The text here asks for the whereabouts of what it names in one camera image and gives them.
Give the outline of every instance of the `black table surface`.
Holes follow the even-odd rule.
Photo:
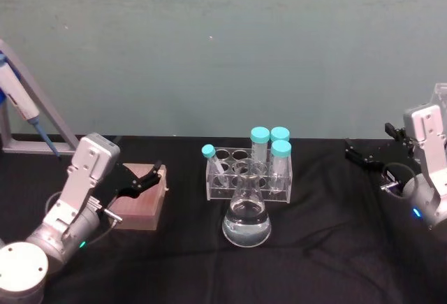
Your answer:
[[[267,202],[272,235],[244,249],[221,232],[228,201],[206,201],[200,148],[249,147],[248,140],[122,138],[120,161],[167,166],[159,227],[113,231],[80,249],[49,278],[44,303],[447,303],[445,247],[411,208],[345,160],[342,140],[291,142],[291,202]],[[6,243],[41,223],[68,164],[0,154]]]

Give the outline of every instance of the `wooden block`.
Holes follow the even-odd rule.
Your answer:
[[[148,174],[154,164],[124,164],[139,178]],[[118,198],[110,207],[110,210],[123,218],[116,229],[137,229],[143,231],[154,231],[159,222],[161,208],[163,206],[166,187],[166,167],[161,166],[160,183],[141,193],[134,199],[130,197]]]

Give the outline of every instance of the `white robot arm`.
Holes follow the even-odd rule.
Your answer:
[[[0,303],[40,303],[47,273],[62,268],[99,225],[98,210],[120,222],[91,197],[111,171],[119,148],[97,133],[81,139],[61,196],[25,243],[0,246]]]
[[[405,112],[405,131],[413,139],[421,174],[407,182],[403,196],[419,211],[429,230],[447,240],[447,158],[441,108],[426,104]]]

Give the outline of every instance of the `test tube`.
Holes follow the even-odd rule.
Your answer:
[[[202,154],[210,163],[212,171],[217,172],[216,176],[218,177],[220,183],[223,186],[227,187],[228,182],[225,177],[225,170],[224,168],[222,168],[222,164],[216,156],[216,149],[213,147],[213,145],[204,145],[202,147]]]
[[[273,142],[278,140],[288,141],[291,138],[291,132],[286,127],[275,127],[270,131],[270,140]],[[272,152],[270,151],[269,160],[272,161]]]
[[[272,144],[272,164],[270,167],[270,188],[281,191],[288,174],[288,160],[292,146],[288,141],[276,140]]]
[[[251,130],[251,158],[262,163],[267,162],[267,145],[270,132],[265,127],[254,127]]]

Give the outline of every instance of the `erlenmeyer flask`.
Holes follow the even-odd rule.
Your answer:
[[[225,237],[239,247],[255,247],[266,241],[272,231],[259,187],[265,164],[242,159],[233,166],[237,186],[222,222]]]

